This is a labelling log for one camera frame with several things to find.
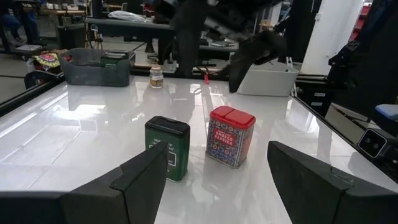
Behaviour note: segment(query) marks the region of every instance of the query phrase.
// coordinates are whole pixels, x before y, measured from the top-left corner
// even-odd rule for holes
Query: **patterned tin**
[[[206,153],[231,168],[246,159],[256,118],[229,106],[210,113]]]

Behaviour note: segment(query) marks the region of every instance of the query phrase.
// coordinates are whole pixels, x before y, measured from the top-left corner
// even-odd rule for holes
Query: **black lid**
[[[145,124],[146,128],[158,129],[166,133],[183,136],[190,132],[191,127],[184,122],[176,121],[163,116],[154,116]]]

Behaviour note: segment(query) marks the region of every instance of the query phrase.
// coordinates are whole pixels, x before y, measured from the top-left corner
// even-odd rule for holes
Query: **green tin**
[[[145,124],[146,150],[160,141],[169,143],[167,178],[179,182],[187,173],[190,126],[162,116],[154,116]]]

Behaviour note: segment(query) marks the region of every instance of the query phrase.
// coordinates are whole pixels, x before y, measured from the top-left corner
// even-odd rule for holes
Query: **white table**
[[[291,223],[268,166],[280,141],[398,192],[398,185],[291,98],[229,94],[225,82],[135,77],[126,88],[61,84],[0,118],[0,190],[73,190],[144,150],[155,115],[191,126],[188,174],[167,181],[156,223]],[[205,156],[209,113],[229,105],[256,116],[247,161]]]

